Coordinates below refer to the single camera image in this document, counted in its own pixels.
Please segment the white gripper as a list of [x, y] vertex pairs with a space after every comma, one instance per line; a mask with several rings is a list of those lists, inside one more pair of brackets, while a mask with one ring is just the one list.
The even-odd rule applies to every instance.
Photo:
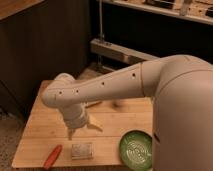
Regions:
[[63, 118], [65, 125], [68, 129], [68, 139], [72, 140], [73, 135], [75, 133], [75, 129], [84, 127], [87, 124], [88, 129], [96, 129], [98, 131], [103, 131], [102, 124], [95, 117], [90, 117], [88, 120], [88, 114], [86, 112], [82, 112], [76, 118], [64, 117]]

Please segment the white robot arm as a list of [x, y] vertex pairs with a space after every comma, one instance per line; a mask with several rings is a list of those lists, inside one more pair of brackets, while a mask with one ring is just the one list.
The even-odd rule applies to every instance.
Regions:
[[213, 64], [191, 55], [145, 61], [79, 82], [62, 73], [42, 94], [67, 125], [85, 102], [153, 99], [153, 171], [213, 171]]

